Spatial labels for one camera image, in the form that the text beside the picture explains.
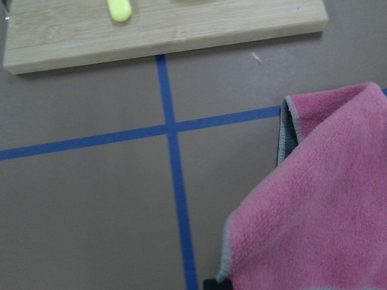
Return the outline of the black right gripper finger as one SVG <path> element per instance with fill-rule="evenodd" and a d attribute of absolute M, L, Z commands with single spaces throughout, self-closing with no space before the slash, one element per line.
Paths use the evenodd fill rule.
<path fill-rule="evenodd" d="M 203 281 L 204 290 L 232 290 L 232 282 L 228 279 L 218 282 L 216 279 L 205 279 Z"/>

